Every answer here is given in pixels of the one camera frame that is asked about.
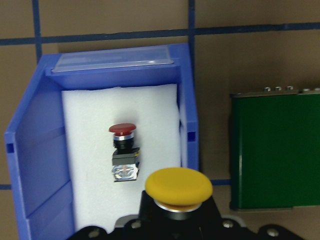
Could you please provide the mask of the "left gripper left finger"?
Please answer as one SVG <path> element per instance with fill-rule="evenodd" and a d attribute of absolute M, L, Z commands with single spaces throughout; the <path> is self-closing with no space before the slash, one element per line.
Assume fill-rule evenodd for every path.
<path fill-rule="evenodd" d="M 160 208 L 145 190 L 141 192 L 138 219 L 145 225 L 156 225 L 160 221 Z"/>

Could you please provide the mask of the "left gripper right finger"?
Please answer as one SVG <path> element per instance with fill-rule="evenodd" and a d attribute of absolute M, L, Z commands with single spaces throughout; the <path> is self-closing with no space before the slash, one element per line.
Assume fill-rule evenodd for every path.
<path fill-rule="evenodd" d="M 200 206 L 200 216 L 205 223 L 220 223 L 221 214 L 212 196 L 205 200 Z"/>

